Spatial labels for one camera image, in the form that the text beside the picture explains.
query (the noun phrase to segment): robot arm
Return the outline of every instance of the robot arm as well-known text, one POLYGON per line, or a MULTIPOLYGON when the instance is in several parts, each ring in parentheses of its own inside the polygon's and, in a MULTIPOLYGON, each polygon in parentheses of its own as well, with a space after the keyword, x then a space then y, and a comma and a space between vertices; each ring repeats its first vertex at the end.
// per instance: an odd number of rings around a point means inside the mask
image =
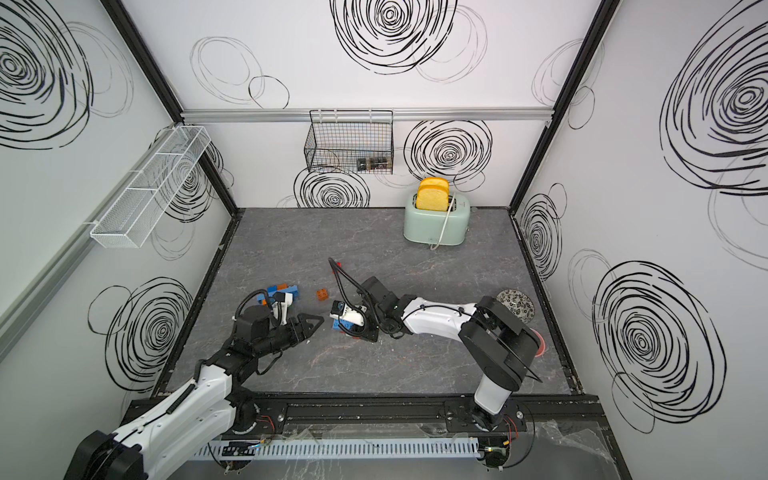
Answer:
POLYGON ((253 373, 266 373, 285 349, 311 337, 323 323, 321 316, 300 313, 279 325, 264 305, 240 314, 250 298, 237 309, 232 335, 197 363, 189 382, 110 435, 90 434, 75 451, 65 480, 165 480, 213 437, 233 426, 248 430, 255 412, 241 384, 253 373), (272 353, 278 357, 260 371, 259 358, 272 353))
POLYGON ((391 336, 431 333, 461 341, 483 371, 474 398, 478 424, 488 430, 500 424, 502 406, 520 389, 539 347, 531 329, 490 296, 463 305, 430 302, 415 295, 397 297, 376 277, 361 285, 335 260, 329 263, 345 302, 349 304, 339 274, 355 285, 367 306, 358 308, 365 317, 363 326, 346 333, 373 342, 378 340, 378 330, 391 336))

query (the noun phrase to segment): aluminum rail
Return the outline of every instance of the aluminum rail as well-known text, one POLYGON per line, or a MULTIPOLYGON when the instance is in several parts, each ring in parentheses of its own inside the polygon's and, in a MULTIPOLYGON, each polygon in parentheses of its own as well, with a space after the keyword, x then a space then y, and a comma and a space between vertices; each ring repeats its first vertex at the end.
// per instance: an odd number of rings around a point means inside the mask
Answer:
MULTIPOLYGON (((246 122, 296 121, 310 122, 310 110, 315 108, 226 110, 185 110, 181 117, 188 124, 220 124, 246 122)), ((486 107, 486 108, 322 108, 323 121, 383 121, 394 113, 394 121, 425 120, 540 120, 549 121, 554 111, 550 107, 486 107)))

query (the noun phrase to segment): patterned plate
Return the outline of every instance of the patterned plate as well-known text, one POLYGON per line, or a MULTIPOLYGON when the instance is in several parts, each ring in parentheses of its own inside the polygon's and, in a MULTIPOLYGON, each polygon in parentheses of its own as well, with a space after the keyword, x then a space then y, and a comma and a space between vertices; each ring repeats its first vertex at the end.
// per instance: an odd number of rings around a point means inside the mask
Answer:
POLYGON ((536 309, 528 295, 517 290, 502 290, 496 296, 496 300, 509 308, 523 323, 528 323, 533 319, 536 309))

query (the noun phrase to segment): bread slice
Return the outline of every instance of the bread slice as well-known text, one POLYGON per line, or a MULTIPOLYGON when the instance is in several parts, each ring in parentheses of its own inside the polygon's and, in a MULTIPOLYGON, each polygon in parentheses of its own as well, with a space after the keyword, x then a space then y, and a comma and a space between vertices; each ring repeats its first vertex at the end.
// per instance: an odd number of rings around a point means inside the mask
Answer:
POLYGON ((425 185, 437 185, 439 187, 445 187, 445 189, 448 189, 448 181, 445 178, 440 177, 427 177, 419 184, 420 187, 423 187, 425 185))
POLYGON ((438 185, 419 187, 419 191, 416 193, 416 208, 419 210, 447 211, 448 189, 438 185))

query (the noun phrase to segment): black wire basket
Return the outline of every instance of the black wire basket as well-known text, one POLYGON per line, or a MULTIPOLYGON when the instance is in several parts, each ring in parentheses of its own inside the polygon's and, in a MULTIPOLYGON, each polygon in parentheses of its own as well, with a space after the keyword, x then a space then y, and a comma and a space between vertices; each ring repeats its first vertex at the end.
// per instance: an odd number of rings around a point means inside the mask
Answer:
POLYGON ((391 110, 312 110, 304 142, 310 172, 391 174, 391 110))

